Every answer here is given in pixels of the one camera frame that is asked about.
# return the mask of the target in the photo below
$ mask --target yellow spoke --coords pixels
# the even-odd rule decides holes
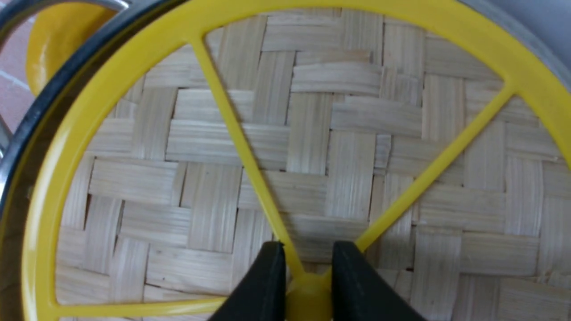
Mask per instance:
[[[206,77],[206,81],[208,82],[214,99],[218,104],[222,118],[226,123],[226,128],[228,128],[230,137],[236,146],[238,156],[240,156],[240,159],[242,160],[242,164],[244,165],[244,169],[248,174],[248,178],[250,179],[252,187],[258,195],[258,200],[260,200],[260,204],[264,210],[264,213],[266,214],[266,218],[268,219],[268,222],[274,231],[274,235],[280,242],[284,244],[285,257],[289,266],[289,270],[292,276],[297,278],[304,273],[303,266],[301,265],[299,256],[286,230],[286,226],[280,217],[278,208],[276,207],[266,181],[262,176],[262,172],[258,168],[258,164],[256,163],[254,154],[252,153],[252,150],[248,144],[248,140],[246,139],[246,136],[242,131],[242,127],[236,118],[232,104],[228,99],[228,95],[220,81],[220,78],[218,77],[216,68],[212,63],[212,59],[208,54],[202,38],[191,38],[190,44],[194,48],[196,58],[200,63],[202,71],[204,72],[204,76]]]
[[[84,306],[59,306],[55,309],[58,317],[79,316],[83,318],[167,316],[201,314],[216,311],[226,297],[177,302],[157,302],[139,304],[105,304]]]
[[[460,155],[471,141],[484,129],[503,105],[516,92],[505,84],[500,93],[482,110],[464,131],[415,179],[411,186],[355,241],[360,251],[364,251],[386,231],[424,193],[442,172]],[[329,269],[324,278],[331,277]]]

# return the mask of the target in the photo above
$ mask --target silver metal frame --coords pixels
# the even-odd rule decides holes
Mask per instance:
[[[123,11],[131,5],[131,0],[12,0],[0,11],[0,53],[12,33],[31,16],[53,5],[78,1],[116,11]],[[0,116],[0,159],[4,157],[11,139],[12,132]]]

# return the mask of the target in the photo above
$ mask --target yellow plastic wheel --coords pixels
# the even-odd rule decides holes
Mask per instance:
[[[571,123],[571,109],[569,108],[571,94],[524,45],[490,20],[459,2],[450,0],[254,0],[242,2],[192,0],[184,3],[170,2],[157,5],[144,14],[131,17],[131,23],[128,26],[123,25],[124,30],[121,33],[107,38],[106,46],[94,50],[93,60],[76,61],[76,63],[81,62],[85,65],[82,69],[76,66],[79,69],[77,76],[68,75],[69,86],[64,87],[62,93],[52,96],[51,105],[59,106],[60,109],[54,107],[39,122],[38,128],[42,129],[54,123],[54,119],[61,119],[65,115],[43,158],[29,205],[22,254],[22,295],[27,321],[56,321],[65,317],[197,314],[215,311],[224,301],[224,298],[213,298],[165,303],[66,306],[59,304],[55,296],[55,251],[59,222],[74,171],[89,141],[127,89],[157,62],[185,44],[190,44],[194,49],[275,237],[285,245],[289,270],[294,281],[297,282],[296,289],[304,289],[304,284],[306,284],[305,289],[316,289],[314,292],[318,293],[313,298],[315,301],[312,302],[323,301],[323,297],[328,295],[330,274],[325,273],[322,277],[315,278],[314,275],[304,271],[203,39],[207,32],[217,27],[257,13],[294,7],[323,6],[367,10],[424,27],[461,46],[486,63],[504,80],[504,87],[499,94],[414,180],[397,201],[388,207],[386,212],[372,223],[362,236],[355,240],[359,249],[364,251],[391,226],[514,95],[520,95],[526,101],[549,130],[564,158],[571,159],[571,131],[568,126]],[[136,34],[127,40],[125,35],[129,33]],[[93,66],[97,66],[97,63],[93,63],[94,61],[102,63],[101,67],[93,70]],[[53,88],[50,85],[46,87],[46,97]],[[76,99],[69,99],[69,97],[75,98],[76,93],[78,93]],[[18,155],[25,154],[28,159],[33,159],[33,147],[34,144],[41,144],[41,135],[41,131],[36,131],[28,146],[21,148]],[[10,187],[8,196],[5,196],[7,199],[4,207],[5,217],[14,216],[18,211],[26,208],[22,202],[15,201],[15,195],[23,188],[25,189],[26,184],[33,181],[26,177],[28,174],[26,166],[32,166],[31,164],[32,161],[23,162],[13,173],[11,178],[13,187]],[[311,301],[305,298],[303,291],[294,290],[291,294],[295,301]],[[302,319],[303,314],[306,313],[304,308],[316,307],[288,309],[289,319]],[[321,309],[319,310],[322,312],[320,316],[329,319],[330,306],[322,304],[316,309]]]

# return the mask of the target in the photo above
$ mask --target red tile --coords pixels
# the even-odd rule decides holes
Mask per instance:
[[[16,130],[32,102],[34,96],[29,90],[0,77],[0,115],[12,132]]]
[[[0,70],[26,81],[26,52],[32,24],[25,22],[13,34],[0,53]]]

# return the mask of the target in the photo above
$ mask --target woven basket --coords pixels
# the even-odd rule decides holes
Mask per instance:
[[[258,15],[207,43],[314,272],[328,267],[334,240],[357,238],[502,87],[449,41],[355,10]],[[569,170],[513,97],[366,256],[428,320],[567,320],[566,208]],[[64,304],[227,295],[272,239],[190,46],[105,119],[61,226]]]

